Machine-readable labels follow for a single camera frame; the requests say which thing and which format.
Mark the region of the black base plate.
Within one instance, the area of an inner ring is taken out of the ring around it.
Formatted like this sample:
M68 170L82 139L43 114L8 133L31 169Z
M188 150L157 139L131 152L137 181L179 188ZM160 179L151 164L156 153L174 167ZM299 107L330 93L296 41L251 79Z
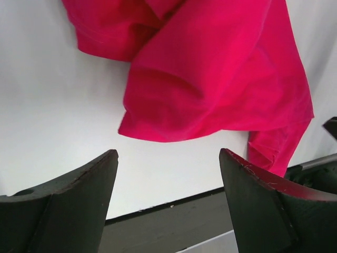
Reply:
M225 189L108 220L100 252L177 252L233 230Z

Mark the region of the magenta t shirt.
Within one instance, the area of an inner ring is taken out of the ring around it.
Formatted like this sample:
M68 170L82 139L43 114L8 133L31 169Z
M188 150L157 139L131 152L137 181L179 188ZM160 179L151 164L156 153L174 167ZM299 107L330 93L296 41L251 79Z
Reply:
M130 62L119 134L179 142L247 131L285 175L314 117L286 1L64 1L78 49Z

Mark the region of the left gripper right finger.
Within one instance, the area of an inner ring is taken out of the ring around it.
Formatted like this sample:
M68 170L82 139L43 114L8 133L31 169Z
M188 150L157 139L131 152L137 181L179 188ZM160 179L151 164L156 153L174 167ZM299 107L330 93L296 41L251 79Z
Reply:
M225 195L239 252L336 252L336 163L289 178L220 151Z

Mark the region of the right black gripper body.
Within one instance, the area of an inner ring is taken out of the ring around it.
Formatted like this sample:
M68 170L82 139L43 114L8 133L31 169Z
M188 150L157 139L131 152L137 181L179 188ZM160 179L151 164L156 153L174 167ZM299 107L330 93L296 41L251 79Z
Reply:
M323 127L335 140L337 140L337 117L332 117L327 120L323 124Z

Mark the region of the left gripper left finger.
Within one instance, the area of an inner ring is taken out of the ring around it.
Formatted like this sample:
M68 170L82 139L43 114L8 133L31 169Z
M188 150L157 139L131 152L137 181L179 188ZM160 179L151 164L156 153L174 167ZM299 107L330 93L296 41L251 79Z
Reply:
M108 150L48 182L1 196L1 252L98 252L118 167Z

